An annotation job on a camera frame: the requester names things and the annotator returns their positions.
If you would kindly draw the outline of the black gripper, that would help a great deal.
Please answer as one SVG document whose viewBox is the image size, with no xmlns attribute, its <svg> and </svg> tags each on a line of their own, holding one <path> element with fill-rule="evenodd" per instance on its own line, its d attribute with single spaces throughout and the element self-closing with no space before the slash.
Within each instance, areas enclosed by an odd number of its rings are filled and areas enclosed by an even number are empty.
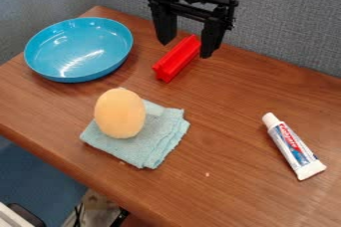
<svg viewBox="0 0 341 227">
<path fill-rule="evenodd" d="M 199 55 L 209 58 L 218 49 L 225 30 L 233 28 L 237 0 L 148 0 L 156 35 L 166 45 L 176 34 L 176 17 L 203 23 Z"/>
</svg>

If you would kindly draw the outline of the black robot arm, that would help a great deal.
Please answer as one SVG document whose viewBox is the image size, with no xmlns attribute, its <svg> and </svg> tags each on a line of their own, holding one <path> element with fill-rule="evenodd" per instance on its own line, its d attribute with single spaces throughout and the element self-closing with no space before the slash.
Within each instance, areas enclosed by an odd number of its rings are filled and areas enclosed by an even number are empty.
<svg viewBox="0 0 341 227">
<path fill-rule="evenodd" d="M 176 36 L 176 17 L 203 24 L 199 55 L 209 58 L 219 48 L 226 30 L 233 29 L 237 0 L 148 0 L 160 43 Z"/>
</svg>

